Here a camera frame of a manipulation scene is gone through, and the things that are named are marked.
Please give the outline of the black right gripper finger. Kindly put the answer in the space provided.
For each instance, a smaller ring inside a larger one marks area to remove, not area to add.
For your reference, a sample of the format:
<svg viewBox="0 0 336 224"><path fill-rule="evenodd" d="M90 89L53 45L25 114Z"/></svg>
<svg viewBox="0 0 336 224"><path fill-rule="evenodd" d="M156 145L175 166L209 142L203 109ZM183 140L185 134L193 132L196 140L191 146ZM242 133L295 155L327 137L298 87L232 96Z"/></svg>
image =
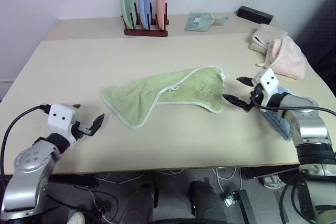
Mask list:
<svg viewBox="0 0 336 224"><path fill-rule="evenodd" d="M237 107L245 107L246 106L245 101L240 100L238 97L236 97L234 95L222 94L222 96L226 101L228 101L232 105L235 105Z"/></svg>
<svg viewBox="0 0 336 224"><path fill-rule="evenodd" d="M249 86L249 87L253 87L253 79L249 78L249 77L238 77L236 78L237 81L241 82L242 84Z"/></svg>

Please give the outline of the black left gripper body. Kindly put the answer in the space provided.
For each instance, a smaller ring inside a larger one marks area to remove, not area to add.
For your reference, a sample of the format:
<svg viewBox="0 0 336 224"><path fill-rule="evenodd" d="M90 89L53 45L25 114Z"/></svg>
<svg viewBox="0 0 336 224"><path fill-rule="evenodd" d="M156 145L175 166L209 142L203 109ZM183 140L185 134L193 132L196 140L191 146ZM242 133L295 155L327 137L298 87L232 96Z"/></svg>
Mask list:
<svg viewBox="0 0 336 224"><path fill-rule="evenodd" d="M77 141L81 139L84 135L90 135L90 130L80 127L80 122L76 121L71 127L71 134Z"/></svg>

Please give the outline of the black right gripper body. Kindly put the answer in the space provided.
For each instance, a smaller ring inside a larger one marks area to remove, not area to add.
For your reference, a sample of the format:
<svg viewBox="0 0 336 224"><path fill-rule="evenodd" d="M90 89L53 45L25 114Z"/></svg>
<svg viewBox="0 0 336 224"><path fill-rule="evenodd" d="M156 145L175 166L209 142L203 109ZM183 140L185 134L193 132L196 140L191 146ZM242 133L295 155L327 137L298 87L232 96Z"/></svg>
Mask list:
<svg viewBox="0 0 336 224"><path fill-rule="evenodd" d="M250 93L250 104L244 107L244 111L249 112L253 107L260 108L263 100L263 88L260 84L254 84L254 89Z"/></svg>

